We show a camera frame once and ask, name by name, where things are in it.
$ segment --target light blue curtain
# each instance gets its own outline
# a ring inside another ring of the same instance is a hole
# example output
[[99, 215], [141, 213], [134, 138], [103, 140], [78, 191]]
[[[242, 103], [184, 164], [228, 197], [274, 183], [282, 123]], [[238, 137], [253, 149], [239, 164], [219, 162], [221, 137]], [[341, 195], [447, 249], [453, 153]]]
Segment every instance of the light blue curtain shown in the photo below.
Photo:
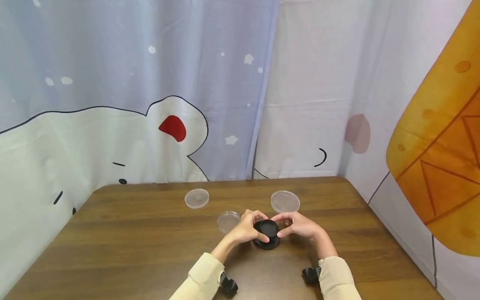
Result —
[[177, 95], [207, 119], [208, 137], [191, 158], [208, 179], [246, 179], [277, 7], [277, 0], [0, 2], [0, 132], [45, 111], [146, 113]]
[[0, 298], [98, 187], [250, 177], [278, 6], [0, 0]]

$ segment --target wooden table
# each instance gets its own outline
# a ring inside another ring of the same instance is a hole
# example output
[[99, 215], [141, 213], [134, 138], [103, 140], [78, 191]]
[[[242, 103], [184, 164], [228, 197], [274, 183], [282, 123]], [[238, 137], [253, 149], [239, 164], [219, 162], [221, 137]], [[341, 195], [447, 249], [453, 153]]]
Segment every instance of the wooden table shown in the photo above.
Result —
[[[199, 187], [210, 202], [187, 208], [184, 195]], [[166, 300], [222, 239], [220, 213], [259, 209], [272, 217], [270, 195], [282, 189], [297, 194], [300, 212], [330, 233], [364, 300], [441, 299], [352, 185], [336, 177], [103, 187], [6, 299]], [[322, 299], [320, 288], [305, 286], [300, 275], [316, 261], [311, 246], [292, 237], [271, 251], [241, 245], [226, 271], [239, 285], [235, 300]]]

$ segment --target person's left hand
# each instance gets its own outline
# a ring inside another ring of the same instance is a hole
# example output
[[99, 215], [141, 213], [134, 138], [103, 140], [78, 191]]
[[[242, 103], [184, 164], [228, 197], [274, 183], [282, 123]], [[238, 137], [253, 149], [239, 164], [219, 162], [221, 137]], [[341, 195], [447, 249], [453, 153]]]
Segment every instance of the person's left hand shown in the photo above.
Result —
[[245, 243], [254, 239], [259, 239], [264, 243], [268, 243], [270, 239], [253, 228], [257, 219], [267, 220], [268, 217], [261, 211], [251, 211], [247, 209], [241, 216], [240, 223], [238, 223], [235, 228], [227, 234], [227, 236], [230, 236], [237, 243]]

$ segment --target wrist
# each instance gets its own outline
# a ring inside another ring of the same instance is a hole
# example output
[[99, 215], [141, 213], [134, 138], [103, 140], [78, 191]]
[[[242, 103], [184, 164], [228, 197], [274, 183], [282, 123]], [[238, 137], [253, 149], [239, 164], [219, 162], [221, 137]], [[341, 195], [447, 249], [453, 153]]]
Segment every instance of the wrist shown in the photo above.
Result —
[[210, 254], [219, 262], [224, 264], [230, 251], [232, 251], [232, 249], [237, 245], [238, 243], [236, 239], [227, 234]]
[[338, 256], [332, 240], [323, 228], [321, 228], [321, 230], [319, 230], [319, 232], [313, 237], [313, 240], [319, 259]]

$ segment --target red ear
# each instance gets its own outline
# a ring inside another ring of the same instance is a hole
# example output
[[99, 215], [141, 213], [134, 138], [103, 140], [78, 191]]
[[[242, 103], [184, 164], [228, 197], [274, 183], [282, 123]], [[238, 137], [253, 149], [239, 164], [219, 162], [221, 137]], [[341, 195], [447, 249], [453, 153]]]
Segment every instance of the red ear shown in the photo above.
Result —
[[177, 142], [183, 141], [187, 136], [185, 125], [177, 116], [168, 116], [158, 129], [173, 136]]

